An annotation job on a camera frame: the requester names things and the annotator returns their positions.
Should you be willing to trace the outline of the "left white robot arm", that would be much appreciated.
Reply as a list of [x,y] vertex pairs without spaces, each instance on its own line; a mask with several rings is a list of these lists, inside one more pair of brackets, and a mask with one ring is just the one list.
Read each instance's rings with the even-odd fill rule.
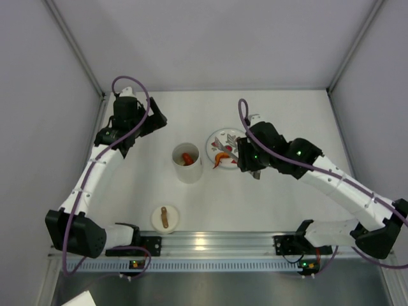
[[55,249],[97,258],[121,247],[140,246],[137,226],[117,222],[101,227],[90,211],[103,199],[115,170],[139,137],[165,127],[167,119],[154,98],[143,106],[130,88],[116,95],[113,114],[96,133],[90,158],[75,187],[57,210],[49,210],[45,224]]

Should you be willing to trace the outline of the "metal serving tongs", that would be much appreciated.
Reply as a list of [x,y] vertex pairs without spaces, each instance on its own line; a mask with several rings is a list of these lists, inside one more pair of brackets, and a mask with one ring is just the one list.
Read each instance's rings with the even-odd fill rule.
[[[221,142],[220,140],[215,137],[215,144],[218,149],[226,153],[234,162],[238,162],[238,157],[232,153],[232,151],[229,151]],[[261,171],[249,171],[249,174],[256,180],[259,180],[261,178]]]

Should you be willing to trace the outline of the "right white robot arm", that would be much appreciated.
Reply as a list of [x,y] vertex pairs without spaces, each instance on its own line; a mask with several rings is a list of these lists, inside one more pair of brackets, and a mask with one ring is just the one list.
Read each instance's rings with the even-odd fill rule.
[[242,172],[273,168],[316,188],[353,215],[346,221],[305,220],[293,236],[295,244],[348,246],[375,259],[388,257],[407,217],[407,201],[377,195],[334,165],[320,148],[303,138],[286,141],[259,115],[242,121],[246,130],[238,140]]

